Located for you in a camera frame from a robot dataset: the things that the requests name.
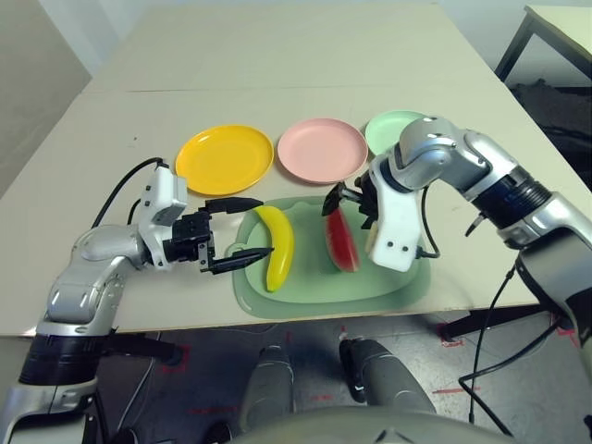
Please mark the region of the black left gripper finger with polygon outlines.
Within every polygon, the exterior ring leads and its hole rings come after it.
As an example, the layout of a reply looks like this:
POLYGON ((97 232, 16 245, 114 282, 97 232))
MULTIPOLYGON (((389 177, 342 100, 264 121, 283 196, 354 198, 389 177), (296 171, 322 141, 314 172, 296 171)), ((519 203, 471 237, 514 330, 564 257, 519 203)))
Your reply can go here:
POLYGON ((263 205, 262 201, 245 197, 226 197, 210 199, 204 202, 204 210, 209 214, 236 214, 249 211, 263 205))
POLYGON ((273 248, 251 248, 232 253, 229 257, 212 259, 207 270, 212 274, 231 272, 243 269, 255 262, 266 258, 274 251, 273 248))

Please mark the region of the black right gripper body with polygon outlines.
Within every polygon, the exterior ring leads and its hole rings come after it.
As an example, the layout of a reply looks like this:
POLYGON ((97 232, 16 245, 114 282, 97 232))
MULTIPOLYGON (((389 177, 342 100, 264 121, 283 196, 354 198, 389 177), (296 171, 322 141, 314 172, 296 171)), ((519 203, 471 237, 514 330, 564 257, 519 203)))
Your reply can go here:
POLYGON ((343 195, 343 199, 358 204, 358 211, 360 210, 360 208, 368 208, 374 210, 376 212, 375 222, 377 222, 378 205, 376 187, 368 174, 362 174, 362 176, 355 179, 354 190, 346 186, 343 195))

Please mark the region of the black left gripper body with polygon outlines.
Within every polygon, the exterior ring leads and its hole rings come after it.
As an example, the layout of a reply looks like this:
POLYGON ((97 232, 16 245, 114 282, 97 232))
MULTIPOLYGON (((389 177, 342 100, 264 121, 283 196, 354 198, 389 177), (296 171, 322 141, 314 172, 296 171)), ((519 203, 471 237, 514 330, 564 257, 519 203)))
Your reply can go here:
POLYGON ((169 263, 195 262, 202 272, 210 270, 215 257, 211 215, 203 210, 184 215, 172 226, 172 237, 164 241, 169 263))

